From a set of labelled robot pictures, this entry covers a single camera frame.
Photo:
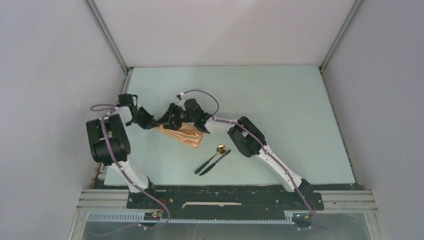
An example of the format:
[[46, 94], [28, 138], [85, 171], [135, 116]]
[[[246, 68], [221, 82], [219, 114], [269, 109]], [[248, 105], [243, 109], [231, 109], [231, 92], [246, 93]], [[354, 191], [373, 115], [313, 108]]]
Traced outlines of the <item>peach satin napkin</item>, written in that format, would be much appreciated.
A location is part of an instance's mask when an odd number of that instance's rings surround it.
[[193, 149], [197, 149], [204, 138], [203, 132], [188, 123], [183, 123], [180, 129], [165, 129], [163, 126], [154, 129]]

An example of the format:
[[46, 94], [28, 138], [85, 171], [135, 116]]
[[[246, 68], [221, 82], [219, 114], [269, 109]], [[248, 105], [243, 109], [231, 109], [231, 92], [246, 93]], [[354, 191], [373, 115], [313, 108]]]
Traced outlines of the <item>gold spoon dark handle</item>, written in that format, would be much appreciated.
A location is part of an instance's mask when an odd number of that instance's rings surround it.
[[211, 162], [211, 160], [213, 160], [214, 159], [214, 157], [215, 156], [217, 156], [217, 155], [221, 155], [221, 154], [223, 154], [225, 151], [227, 150], [227, 147], [225, 146], [225, 145], [223, 145], [223, 144], [221, 144], [221, 145], [219, 145], [217, 148], [216, 148], [216, 151], [215, 151], [215, 154], [212, 156], [212, 157], [210, 157], [208, 160], [206, 160], [202, 165], [200, 165], [195, 171], [194, 171], [194, 173], [197, 175], [197, 174], [199, 174], [200, 172], [201, 172], [201, 170], [203, 170], [210, 162]]

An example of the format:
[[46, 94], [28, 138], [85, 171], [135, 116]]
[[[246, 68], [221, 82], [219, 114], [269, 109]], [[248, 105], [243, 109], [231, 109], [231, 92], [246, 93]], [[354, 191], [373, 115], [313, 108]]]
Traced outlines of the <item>black table knife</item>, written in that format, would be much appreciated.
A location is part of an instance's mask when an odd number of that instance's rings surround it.
[[212, 163], [210, 166], [208, 166], [204, 171], [202, 171], [199, 175], [203, 176], [207, 174], [211, 169], [215, 167], [224, 157], [226, 157], [229, 153], [232, 152], [232, 149], [227, 150], [225, 153], [222, 154], [214, 163]]

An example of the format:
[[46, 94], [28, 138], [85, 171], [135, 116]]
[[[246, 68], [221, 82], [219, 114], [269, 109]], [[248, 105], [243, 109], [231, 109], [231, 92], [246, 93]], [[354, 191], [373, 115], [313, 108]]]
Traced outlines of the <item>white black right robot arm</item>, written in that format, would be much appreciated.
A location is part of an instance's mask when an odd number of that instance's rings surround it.
[[202, 133], [227, 133], [237, 150], [245, 157], [258, 157], [291, 194], [291, 204], [304, 209], [311, 202], [313, 187], [305, 178], [291, 170], [268, 145], [265, 135], [246, 117], [226, 119], [204, 111], [194, 98], [174, 103], [157, 123], [165, 129], [177, 130], [183, 123], [191, 123]]

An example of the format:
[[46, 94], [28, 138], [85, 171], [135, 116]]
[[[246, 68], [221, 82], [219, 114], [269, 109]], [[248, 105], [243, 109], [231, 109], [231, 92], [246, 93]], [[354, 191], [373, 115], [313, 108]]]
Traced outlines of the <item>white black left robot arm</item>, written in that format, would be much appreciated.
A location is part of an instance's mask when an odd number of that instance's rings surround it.
[[91, 156], [95, 162], [115, 170], [131, 193], [140, 193], [138, 201], [145, 208], [153, 208], [158, 202], [158, 194], [149, 177], [138, 170], [130, 158], [127, 128], [138, 125], [149, 130], [159, 125], [154, 116], [138, 104], [135, 94], [120, 94], [118, 104], [109, 104], [106, 110], [105, 116], [86, 122]]

